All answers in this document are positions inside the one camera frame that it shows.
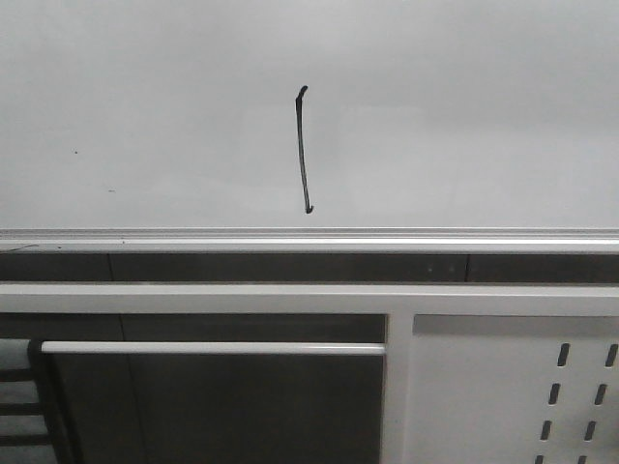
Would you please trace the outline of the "white horizontal rail bar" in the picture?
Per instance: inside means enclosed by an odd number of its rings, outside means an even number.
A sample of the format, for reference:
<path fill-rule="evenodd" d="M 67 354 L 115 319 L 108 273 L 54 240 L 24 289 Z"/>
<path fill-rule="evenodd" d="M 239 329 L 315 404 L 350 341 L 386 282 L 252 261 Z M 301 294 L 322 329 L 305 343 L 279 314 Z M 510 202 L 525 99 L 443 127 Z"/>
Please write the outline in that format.
<path fill-rule="evenodd" d="M 383 356 L 380 343 L 44 341 L 47 354 Z"/>

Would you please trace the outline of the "white metal pegboard stand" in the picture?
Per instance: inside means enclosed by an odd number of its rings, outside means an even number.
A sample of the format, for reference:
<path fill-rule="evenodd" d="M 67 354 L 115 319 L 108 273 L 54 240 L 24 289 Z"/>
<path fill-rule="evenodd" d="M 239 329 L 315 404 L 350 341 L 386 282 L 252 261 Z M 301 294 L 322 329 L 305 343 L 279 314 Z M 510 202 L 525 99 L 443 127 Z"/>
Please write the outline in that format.
<path fill-rule="evenodd" d="M 383 462 L 618 459 L 611 286 L 9 283 L 1 310 L 383 314 Z"/>

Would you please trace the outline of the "black slatted chair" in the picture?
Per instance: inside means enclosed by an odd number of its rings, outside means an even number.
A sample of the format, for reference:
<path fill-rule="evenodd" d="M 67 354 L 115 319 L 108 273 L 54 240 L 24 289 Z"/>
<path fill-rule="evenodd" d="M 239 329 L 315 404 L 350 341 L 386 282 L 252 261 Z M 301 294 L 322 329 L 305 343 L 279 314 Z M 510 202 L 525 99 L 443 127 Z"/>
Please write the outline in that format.
<path fill-rule="evenodd" d="M 37 340 L 1 340 L 1 461 L 76 461 L 51 371 Z"/>

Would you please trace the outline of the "white whiteboard with aluminium frame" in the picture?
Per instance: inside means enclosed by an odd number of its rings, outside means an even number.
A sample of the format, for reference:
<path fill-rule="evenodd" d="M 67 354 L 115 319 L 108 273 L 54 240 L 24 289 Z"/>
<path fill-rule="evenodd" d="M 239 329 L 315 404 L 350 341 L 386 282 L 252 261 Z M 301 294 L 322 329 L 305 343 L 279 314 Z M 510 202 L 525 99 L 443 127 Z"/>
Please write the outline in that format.
<path fill-rule="evenodd" d="M 5 1 L 1 246 L 618 249 L 614 1 Z"/>

